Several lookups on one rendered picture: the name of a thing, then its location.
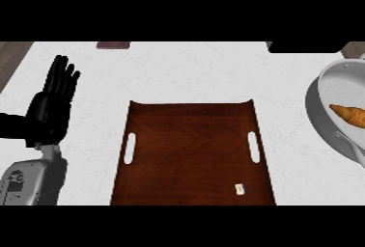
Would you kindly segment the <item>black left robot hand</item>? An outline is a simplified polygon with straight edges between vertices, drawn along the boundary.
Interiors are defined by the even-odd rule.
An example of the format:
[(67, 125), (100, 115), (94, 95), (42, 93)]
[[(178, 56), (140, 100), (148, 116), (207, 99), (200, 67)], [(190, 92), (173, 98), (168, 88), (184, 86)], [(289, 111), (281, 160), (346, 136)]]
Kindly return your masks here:
[(80, 71), (58, 55), (43, 91), (35, 95), (24, 116), (0, 113), (0, 139), (23, 139), (29, 148), (57, 145), (66, 137)]

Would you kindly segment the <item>dark brown wooden tray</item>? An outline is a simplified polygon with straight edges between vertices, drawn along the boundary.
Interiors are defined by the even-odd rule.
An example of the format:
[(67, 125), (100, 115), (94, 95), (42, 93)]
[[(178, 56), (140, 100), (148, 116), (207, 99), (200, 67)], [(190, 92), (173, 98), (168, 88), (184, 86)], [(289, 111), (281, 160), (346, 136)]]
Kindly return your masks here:
[(252, 100), (132, 102), (125, 133), (137, 135), (137, 147), (134, 161), (119, 163), (114, 206), (275, 204), (267, 161), (252, 159), (249, 135), (261, 133)]

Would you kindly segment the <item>grey metal pot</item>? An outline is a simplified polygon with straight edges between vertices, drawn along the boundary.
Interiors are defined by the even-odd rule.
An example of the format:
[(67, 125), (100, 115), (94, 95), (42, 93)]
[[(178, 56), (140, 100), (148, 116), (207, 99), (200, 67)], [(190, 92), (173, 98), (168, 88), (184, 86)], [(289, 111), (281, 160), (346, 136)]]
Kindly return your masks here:
[(365, 168), (365, 53), (323, 69), (306, 91), (305, 108), (327, 144)]

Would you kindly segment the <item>golden brown croissant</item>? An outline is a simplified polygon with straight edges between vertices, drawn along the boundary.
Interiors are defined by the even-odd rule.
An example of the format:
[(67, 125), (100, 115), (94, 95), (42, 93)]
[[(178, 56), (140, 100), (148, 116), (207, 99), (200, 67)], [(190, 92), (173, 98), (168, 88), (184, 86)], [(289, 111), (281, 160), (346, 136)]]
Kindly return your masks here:
[(345, 107), (336, 104), (330, 105), (330, 108), (339, 115), (339, 117), (354, 126), (365, 128), (365, 110), (358, 107)]

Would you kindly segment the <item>dark maroon flat object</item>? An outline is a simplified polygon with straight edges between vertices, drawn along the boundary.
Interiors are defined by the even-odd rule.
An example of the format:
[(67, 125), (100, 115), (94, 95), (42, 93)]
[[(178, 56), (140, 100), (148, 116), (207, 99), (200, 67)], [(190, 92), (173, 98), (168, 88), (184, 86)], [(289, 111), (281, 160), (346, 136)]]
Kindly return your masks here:
[(100, 41), (98, 49), (129, 49), (131, 42), (129, 41)]

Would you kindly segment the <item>black appliance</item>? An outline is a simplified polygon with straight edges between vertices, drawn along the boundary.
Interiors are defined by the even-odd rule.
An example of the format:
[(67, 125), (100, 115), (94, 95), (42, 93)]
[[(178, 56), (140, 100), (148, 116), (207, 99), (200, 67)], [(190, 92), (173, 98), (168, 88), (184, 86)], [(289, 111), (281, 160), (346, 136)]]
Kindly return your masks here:
[(346, 41), (270, 41), (271, 53), (338, 53), (346, 46)]

